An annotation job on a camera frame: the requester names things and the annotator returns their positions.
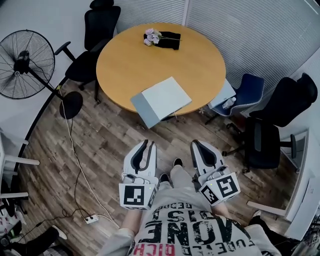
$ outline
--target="pants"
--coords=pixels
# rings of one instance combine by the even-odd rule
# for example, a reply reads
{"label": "pants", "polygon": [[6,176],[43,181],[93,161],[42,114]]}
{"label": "pants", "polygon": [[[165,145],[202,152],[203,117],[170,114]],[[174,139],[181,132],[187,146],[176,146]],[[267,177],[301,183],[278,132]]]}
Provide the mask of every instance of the pants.
{"label": "pants", "polygon": [[280,235],[274,231],[272,231],[267,224],[260,218],[260,216],[253,217],[249,225],[258,224],[260,225],[266,236],[269,238],[270,242],[273,244],[274,247],[276,247],[281,255],[291,255],[293,253],[293,248],[299,243],[298,240],[287,238],[283,235]]}
{"label": "pants", "polygon": [[[180,165],[176,165],[172,168],[170,171],[170,178],[175,189],[185,187],[194,188],[192,177]],[[164,181],[160,183],[159,191],[171,188],[170,183],[168,181]]]}
{"label": "pants", "polygon": [[49,227],[46,232],[36,239],[26,244],[14,242],[11,249],[17,251],[22,256],[37,256],[45,252],[59,237],[59,232],[53,227]]}

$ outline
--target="fan base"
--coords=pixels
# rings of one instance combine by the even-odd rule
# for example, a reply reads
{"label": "fan base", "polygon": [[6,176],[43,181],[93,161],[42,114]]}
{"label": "fan base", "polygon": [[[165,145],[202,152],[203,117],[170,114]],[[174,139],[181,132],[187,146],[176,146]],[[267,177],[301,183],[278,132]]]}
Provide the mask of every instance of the fan base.
{"label": "fan base", "polygon": [[60,104],[60,115],[66,119],[74,118],[81,110],[83,101],[84,100],[82,98],[82,95],[79,92],[69,92],[66,96],[63,97],[64,107],[62,105],[62,102]]}

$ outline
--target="standing fan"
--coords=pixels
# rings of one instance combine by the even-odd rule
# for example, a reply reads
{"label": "standing fan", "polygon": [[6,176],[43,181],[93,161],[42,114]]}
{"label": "standing fan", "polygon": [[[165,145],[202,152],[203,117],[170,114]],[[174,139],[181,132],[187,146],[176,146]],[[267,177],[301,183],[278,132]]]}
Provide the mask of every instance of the standing fan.
{"label": "standing fan", "polygon": [[79,92],[62,97],[49,81],[55,69],[54,51],[41,34],[32,30],[19,30],[0,42],[0,94],[6,98],[21,100],[48,88],[63,100],[62,117],[75,117],[83,104]]}

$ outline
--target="round wooden table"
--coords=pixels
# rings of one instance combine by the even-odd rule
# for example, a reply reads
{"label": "round wooden table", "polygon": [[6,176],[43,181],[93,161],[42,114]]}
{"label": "round wooden table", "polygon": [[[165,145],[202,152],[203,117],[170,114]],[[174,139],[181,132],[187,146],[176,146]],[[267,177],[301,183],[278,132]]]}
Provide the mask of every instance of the round wooden table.
{"label": "round wooden table", "polygon": [[[146,29],[181,34],[179,50],[146,46]],[[226,67],[217,47],[195,30],[171,23],[131,27],[116,35],[102,50],[96,75],[104,93],[121,107],[137,112],[130,99],[173,77],[192,99],[176,112],[182,115],[208,104],[223,87]]]}

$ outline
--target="power strip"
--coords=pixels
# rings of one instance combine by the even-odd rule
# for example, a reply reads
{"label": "power strip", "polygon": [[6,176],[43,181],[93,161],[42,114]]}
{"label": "power strip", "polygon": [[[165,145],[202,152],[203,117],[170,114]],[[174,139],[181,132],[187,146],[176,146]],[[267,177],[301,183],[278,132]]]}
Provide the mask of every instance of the power strip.
{"label": "power strip", "polygon": [[96,214],[94,214],[89,217],[86,217],[84,220],[87,224],[91,224],[97,222],[99,220],[99,217]]}

